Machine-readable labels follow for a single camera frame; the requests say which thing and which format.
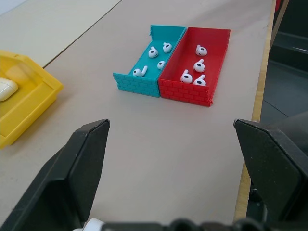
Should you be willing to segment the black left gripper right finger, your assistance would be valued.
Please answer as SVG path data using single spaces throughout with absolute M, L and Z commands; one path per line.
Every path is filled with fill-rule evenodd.
M 308 111 L 271 125 L 236 119 L 233 126 L 269 218 L 308 222 Z

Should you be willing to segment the blue plastic tray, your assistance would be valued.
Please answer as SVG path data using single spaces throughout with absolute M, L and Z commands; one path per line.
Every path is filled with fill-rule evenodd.
M 165 66 L 167 65 L 171 55 L 175 51 L 178 43 L 183 37 L 186 31 L 184 26 L 160 26 L 151 25 L 150 36 L 151 42 L 139 57 L 135 65 L 132 67 L 128 74 L 113 73 L 113 77 L 117 82 L 119 90 L 148 95 L 152 97 L 160 97 L 160 91 L 158 86 L 158 79 L 162 74 Z M 172 45 L 172 51 L 170 53 L 163 52 L 163 43 L 170 43 Z M 154 46 L 159 55 L 155 58 L 149 58 L 148 51 Z M 157 68 L 159 61 L 165 61 L 165 65 L 162 70 Z M 142 70 L 144 66 L 148 66 L 147 72 L 143 77 L 135 77 L 132 72 L 136 68 Z

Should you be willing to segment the red plastic tray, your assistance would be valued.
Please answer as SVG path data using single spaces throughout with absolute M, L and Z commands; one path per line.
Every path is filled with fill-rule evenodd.
M 227 53 L 230 33 L 229 29 L 188 27 L 158 79 L 161 97 L 210 106 Z M 198 44 L 207 49 L 206 56 L 196 55 Z M 193 69 L 200 59 L 204 59 L 203 73 Z M 192 75 L 190 84 L 180 81 L 185 69 Z M 205 75 L 206 86 L 194 85 L 193 82 L 202 74 Z

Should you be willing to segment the light wooden slat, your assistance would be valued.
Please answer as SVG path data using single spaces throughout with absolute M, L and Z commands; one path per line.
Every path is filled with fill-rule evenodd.
M 276 38 L 276 35 L 278 33 L 279 27 L 281 25 L 283 16 L 285 14 L 285 11 L 287 9 L 289 0 L 276 0 L 279 4 L 276 4 L 278 16 L 276 18 L 275 24 L 273 25 L 272 35 L 271 35 L 271 41 L 270 41 L 270 50 L 274 44 L 274 40 Z

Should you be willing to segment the white case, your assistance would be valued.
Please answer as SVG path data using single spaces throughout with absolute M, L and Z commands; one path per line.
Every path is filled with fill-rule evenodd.
M 6 78 L 0 77 L 0 102 L 5 101 L 18 90 L 18 85 Z

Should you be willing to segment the yellow plastic bin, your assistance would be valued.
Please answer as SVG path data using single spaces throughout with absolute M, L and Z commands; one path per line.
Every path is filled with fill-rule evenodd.
M 13 144 L 56 100 L 60 81 L 28 56 L 0 51 L 0 77 L 10 79 L 18 90 L 0 102 L 0 149 Z

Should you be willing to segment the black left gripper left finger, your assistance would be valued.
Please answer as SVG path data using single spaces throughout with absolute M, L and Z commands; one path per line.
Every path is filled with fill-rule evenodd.
M 50 158 L 0 231 L 72 231 L 88 220 L 100 182 L 110 121 L 77 129 Z

